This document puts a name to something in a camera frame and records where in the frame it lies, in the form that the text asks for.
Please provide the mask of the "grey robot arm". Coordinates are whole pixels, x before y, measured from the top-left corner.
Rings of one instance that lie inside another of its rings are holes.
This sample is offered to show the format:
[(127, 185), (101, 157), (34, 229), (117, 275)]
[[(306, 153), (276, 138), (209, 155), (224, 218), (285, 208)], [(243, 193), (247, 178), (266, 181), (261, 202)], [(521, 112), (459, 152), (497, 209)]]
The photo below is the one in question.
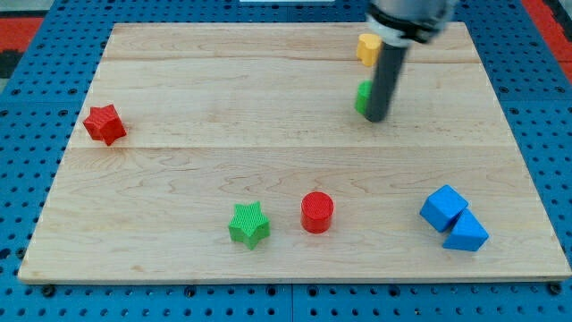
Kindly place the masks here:
[(452, 18), (458, 0), (370, 0), (366, 21), (381, 40), (393, 47), (428, 43)]

